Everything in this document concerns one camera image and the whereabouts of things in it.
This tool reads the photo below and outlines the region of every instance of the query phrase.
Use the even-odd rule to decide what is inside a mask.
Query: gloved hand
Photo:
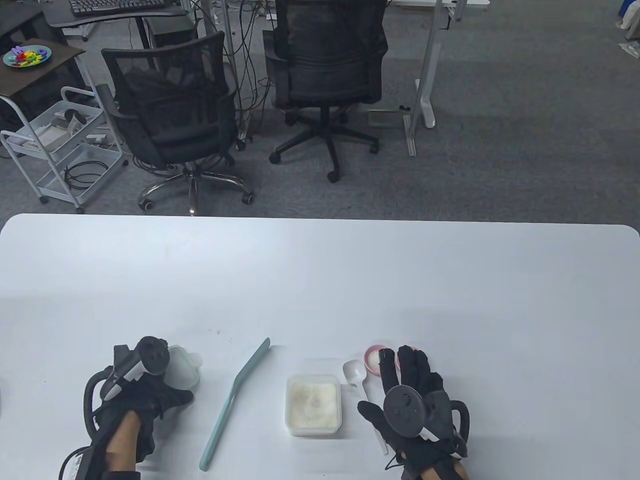
[[[169,387],[164,382],[164,375],[145,373],[138,381],[128,384],[115,398],[103,402],[94,412],[95,421],[100,433],[103,433],[103,428],[115,432],[127,412],[136,412],[140,418],[136,462],[141,462],[156,447],[154,419],[162,418],[170,408],[187,405],[192,400],[193,393]]]
[[[398,350],[398,360],[403,385],[414,388],[423,397],[430,392],[444,389],[442,377],[431,372],[429,360],[423,351],[405,345]],[[385,393],[398,385],[395,354],[391,349],[380,350],[380,376]],[[403,478],[416,479],[430,467],[433,467],[443,480],[461,478],[454,470],[455,460],[451,457],[451,452],[438,445],[439,442],[429,442],[421,437],[401,436],[391,428],[382,409],[373,403],[359,402],[358,411],[395,450],[396,461],[404,465]]]

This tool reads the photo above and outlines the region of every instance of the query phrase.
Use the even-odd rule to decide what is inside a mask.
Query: floor
[[[298,127],[267,108],[253,143],[236,154],[238,172],[255,187],[255,203],[212,189],[202,195],[202,213],[639,228],[640,111],[632,99],[640,63],[617,45],[623,41],[614,27],[618,7],[600,0],[495,0],[487,12],[468,12],[445,34],[433,92],[438,125],[419,127],[418,156],[407,156],[401,130],[368,128],[357,113],[351,125],[380,135],[381,150],[374,156],[364,145],[341,141],[344,175],[337,184],[326,180],[330,160],[319,141],[290,150],[280,165],[269,163],[273,147]],[[264,76],[260,21],[251,46],[258,78]],[[387,10],[382,108],[411,104],[427,24],[424,13]],[[99,49],[129,48],[129,23],[101,24],[81,45],[94,78],[106,81]],[[153,211],[139,210],[136,197],[153,180],[133,165],[123,168],[87,212],[185,215],[186,184],[156,198]],[[73,211],[57,200],[40,205],[16,166],[0,162],[0,225],[20,212]]]

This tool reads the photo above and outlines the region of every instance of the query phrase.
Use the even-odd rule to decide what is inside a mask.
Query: plate
[[[11,68],[28,68],[28,67],[35,67],[37,65],[41,65],[44,62],[46,62],[49,58],[51,58],[52,55],[52,51],[49,47],[45,47],[43,45],[27,45],[25,47],[22,47],[26,52],[34,52],[34,53],[38,53],[38,51],[45,51],[47,56],[46,58],[44,58],[42,61],[39,61],[38,63],[29,63],[28,65],[24,65],[24,66],[19,66],[19,65],[14,65],[15,62],[15,54],[9,50],[6,54],[4,54],[3,56],[3,62],[7,67],[11,67]]]

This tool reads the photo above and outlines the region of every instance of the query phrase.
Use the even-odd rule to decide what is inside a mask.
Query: white plastic spoon
[[[347,382],[358,387],[360,397],[362,397],[363,400],[369,401],[367,392],[364,390],[364,385],[362,385],[362,382],[367,377],[367,369],[364,367],[364,364],[360,360],[349,360],[342,366],[342,372]],[[378,439],[382,453],[386,455],[389,452],[387,444],[382,438],[382,435],[380,435],[380,432],[375,428],[373,430],[376,432],[376,438]]]

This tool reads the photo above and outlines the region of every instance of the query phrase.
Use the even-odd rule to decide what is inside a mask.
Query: silicone spatula
[[[204,453],[202,454],[202,458],[200,458],[200,470],[206,472],[209,469],[209,464],[211,463],[211,458],[213,457],[213,452],[216,449],[216,446],[222,436],[222,431],[225,429],[225,424],[229,418],[229,413],[231,412],[231,404],[233,403],[234,397],[236,396],[240,386],[243,384],[245,379],[249,376],[249,374],[253,371],[255,366],[262,360],[262,357],[269,351],[269,347],[271,346],[271,340],[267,337],[262,345],[258,347],[258,350],[251,356],[249,361],[242,367],[240,373],[236,375],[236,379],[234,380],[234,384],[231,386],[231,391],[229,392],[229,396],[227,397],[227,401],[225,401],[224,406],[222,407],[222,411],[220,412],[220,416],[218,417],[218,421],[216,422],[216,426],[213,427],[213,432],[211,432],[211,436],[209,437],[209,441],[207,442],[207,446],[204,449]]]

